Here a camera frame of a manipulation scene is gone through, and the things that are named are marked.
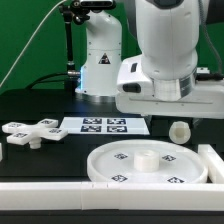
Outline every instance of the black table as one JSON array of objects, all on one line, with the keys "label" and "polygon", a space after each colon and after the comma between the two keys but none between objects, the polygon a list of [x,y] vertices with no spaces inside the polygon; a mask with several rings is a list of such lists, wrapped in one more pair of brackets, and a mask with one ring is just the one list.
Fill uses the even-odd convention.
[{"label": "black table", "polygon": [[[11,121],[35,124],[44,118],[64,117],[139,117],[122,114],[114,103],[96,104],[77,100],[64,90],[11,90],[0,96],[0,125]],[[43,140],[40,150],[6,143],[0,132],[4,160],[0,163],[1,182],[88,181],[88,154],[100,145],[126,139],[153,139],[170,142],[168,131],[176,120],[191,124],[192,119],[153,117],[150,136],[69,135],[59,142]],[[197,150],[198,144],[212,144],[223,157],[224,120],[204,119],[192,126],[192,137],[185,145]],[[20,211],[0,212],[0,222],[9,223],[223,223],[224,212],[186,211]]]}]

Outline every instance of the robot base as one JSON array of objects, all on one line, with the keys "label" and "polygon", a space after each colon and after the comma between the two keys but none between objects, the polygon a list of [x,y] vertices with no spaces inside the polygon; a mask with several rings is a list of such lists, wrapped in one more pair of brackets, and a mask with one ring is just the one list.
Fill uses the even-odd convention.
[{"label": "robot base", "polygon": [[196,82],[178,101],[154,97],[154,82],[141,69],[141,56],[124,60],[118,75],[116,106],[124,113],[195,118],[224,118],[224,82]]},{"label": "robot base", "polygon": [[93,103],[114,103],[115,96],[97,96],[97,95],[89,95],[83,93],[81,89],[77,88],[75,90],[76,98],[80,100],[85,100]]}]

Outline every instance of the puzzle piece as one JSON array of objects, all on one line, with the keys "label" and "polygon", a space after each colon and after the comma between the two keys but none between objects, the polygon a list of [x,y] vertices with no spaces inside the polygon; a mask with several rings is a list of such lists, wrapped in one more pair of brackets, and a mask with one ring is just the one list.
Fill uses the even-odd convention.
[{"label": "puzzle piece", "polygon": [[41,147],[41,138],[59,141],[68,134],[57,126],[57,120],[44,119],[35,125],[11,122],[2,126],[2,130],[12,134],[7,137],[8,143],[25,145],[29,142],[31,149],[38,149]]}]

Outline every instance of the cylindrical hub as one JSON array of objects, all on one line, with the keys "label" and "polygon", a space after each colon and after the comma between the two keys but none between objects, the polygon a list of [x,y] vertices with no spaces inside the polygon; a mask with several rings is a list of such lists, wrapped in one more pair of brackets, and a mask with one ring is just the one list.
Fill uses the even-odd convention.
[{"label": "cylindrical hub", "polygon": [[159,153],[152,150],[137,151],[134,154],[136,170],[149,173],[159,169]]}]

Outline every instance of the circular white tray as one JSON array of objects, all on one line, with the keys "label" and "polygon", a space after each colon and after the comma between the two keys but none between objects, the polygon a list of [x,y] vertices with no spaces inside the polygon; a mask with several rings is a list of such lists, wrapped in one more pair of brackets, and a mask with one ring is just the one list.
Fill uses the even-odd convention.
[{"label": "circular white tray", "polygon": [[[142,160],[136,157],[139,152]],[[155,158],[158,155],[157,160],[151,158],[151,168],[144,154]],[[118,141],[100,146],[90,153],[87,172],[91,181],[120,183],[204,183],[208,174],[197,153],[151,140]]]}]

